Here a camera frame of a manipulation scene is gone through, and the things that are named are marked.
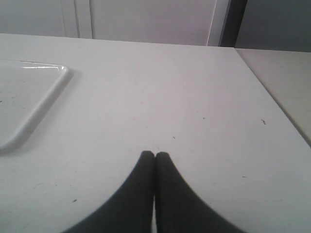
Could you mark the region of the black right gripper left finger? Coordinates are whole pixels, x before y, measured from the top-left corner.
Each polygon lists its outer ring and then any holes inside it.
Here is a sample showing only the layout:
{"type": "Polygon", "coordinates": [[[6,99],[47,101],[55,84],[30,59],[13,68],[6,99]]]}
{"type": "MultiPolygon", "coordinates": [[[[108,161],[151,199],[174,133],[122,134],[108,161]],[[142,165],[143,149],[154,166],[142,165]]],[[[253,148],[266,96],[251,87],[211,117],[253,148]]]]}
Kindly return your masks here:
{"type": "Polygon", "coordinates": [[[143,151],[118,190],[67,233],[150,233],[154,203],[155,156],[143,151]]]}

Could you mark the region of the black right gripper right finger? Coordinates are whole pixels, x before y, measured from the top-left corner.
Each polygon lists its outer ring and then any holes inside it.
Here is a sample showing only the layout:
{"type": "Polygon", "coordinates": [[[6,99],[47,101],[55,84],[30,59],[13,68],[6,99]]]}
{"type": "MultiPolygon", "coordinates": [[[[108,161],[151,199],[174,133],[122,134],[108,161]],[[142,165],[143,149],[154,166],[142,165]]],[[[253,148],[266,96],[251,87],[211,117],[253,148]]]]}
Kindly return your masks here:
{"type": "Polygon", "coordinates": [[[242,232],[195,194],[166,152],[155,157],[155,218],[159,233],[242,232]]]}

